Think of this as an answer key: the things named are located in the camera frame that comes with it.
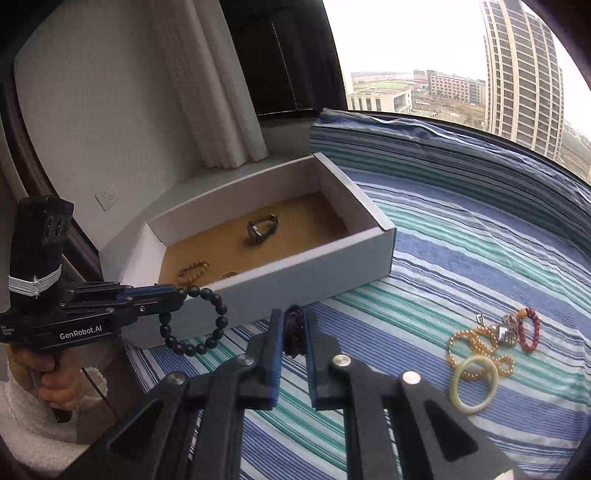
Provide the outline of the left hand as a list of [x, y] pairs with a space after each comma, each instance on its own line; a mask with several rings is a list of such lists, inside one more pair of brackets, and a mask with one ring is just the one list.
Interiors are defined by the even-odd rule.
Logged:
[[81, 365], [75, 350], [64, 350], [56, 360], [31, 350], [6, 346], [13, 379], [26, 391], [50, 407], [73, 411], [84, 396]]

